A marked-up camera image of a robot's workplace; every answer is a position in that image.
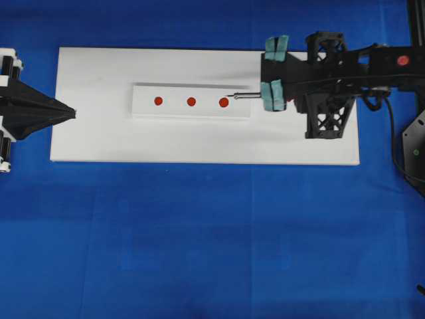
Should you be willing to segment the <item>black white left-arm gripper body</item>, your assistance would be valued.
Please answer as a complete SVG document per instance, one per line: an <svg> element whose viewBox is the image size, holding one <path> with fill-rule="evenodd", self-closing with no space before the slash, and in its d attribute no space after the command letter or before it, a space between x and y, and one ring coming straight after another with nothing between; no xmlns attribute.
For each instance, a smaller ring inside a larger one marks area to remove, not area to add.
<svg viewBox="0 0 425 319"><path fill-rule="evenodd" d="M18 58L15 49L1 48L1 91L9 89L11 80L19 80L23 70L23 62ZM11 111L10 96L1 96L1 173L9 173L11 170L11 145L22 140L18 129L12 125L13 116Z"/></svg>

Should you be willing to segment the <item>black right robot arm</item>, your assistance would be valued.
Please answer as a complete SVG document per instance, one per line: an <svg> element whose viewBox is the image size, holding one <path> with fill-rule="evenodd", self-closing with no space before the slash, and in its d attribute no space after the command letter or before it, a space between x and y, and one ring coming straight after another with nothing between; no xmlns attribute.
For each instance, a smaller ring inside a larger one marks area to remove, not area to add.
<svg viewBox="0 0 425 319"><path fill-rule="evenodd" d="M373 44L350 51L341 33L309 35L307 58L288 52L286 35L266 41L260 63L260 98L267 112L293 102L307 116L307 139L339 139L356 99L377 111L391 88L424 92L424 49Z"/></svg>

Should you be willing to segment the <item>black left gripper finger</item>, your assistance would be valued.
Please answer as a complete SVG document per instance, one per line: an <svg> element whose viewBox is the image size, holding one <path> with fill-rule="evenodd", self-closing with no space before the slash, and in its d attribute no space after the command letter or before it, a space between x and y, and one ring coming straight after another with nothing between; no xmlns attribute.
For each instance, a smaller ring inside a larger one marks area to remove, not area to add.
<svg viewBox="0 0 425 319"><path fill-rule="evenodd" d="M1 77L1 97L10 98L14 102L38 106L48 110L58 110L68 115L76 114L73 108L35 90L20 80L8 76Z"/></svg>
<svg viewBox="0 0 425 319"><path fill-rule="evenodd" d="M24 140L29 135L44 128L76 118L76 112L65 112L54 116L4 116L3 127L16 139Z"/></svg>

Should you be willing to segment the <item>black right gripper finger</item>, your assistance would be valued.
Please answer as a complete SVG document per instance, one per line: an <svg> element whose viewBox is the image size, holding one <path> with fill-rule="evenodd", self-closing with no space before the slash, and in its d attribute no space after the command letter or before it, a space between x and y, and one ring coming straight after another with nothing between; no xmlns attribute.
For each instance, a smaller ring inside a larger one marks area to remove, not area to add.
<svg viewBox="0 0 425 319"><path fill-rule="evenodd" d="M263 107L267 112L282 112L286 110L284 87L281 80L260 83L260 95Z"/></svg>
<svg viewBox="0 0 425 319"><path fill-rule="evenodd" d="M289 36L270 37L265 42L264 59L275 62L284 62L288 49Z"/></svg>

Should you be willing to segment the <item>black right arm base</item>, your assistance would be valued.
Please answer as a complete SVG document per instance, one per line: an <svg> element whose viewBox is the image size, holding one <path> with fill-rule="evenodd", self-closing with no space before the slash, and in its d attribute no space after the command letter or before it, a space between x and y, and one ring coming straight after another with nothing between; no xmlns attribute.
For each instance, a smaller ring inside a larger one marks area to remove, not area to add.
<svg viewBox="0 0 425 319"><path fill-rule="evenodd" d="M424 196L424 111L402 133L406 180Z"/></svg>

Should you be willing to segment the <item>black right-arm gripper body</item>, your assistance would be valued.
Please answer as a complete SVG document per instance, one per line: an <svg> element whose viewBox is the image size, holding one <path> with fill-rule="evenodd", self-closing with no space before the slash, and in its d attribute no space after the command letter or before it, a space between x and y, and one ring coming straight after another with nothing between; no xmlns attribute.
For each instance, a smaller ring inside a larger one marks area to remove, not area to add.
<svg viewBox="0 0 425 319"><path fill-rule="evenodd" d="M281 80L284 98L296 97L293 103L297 113L307 116L305 138L342 138L355 102L355 97L345 91L343 79L335 75L347 52L344 36L318 31L305 41L306 60L288 50L284 62L265 60L262 53L260 83Z"/></svg>

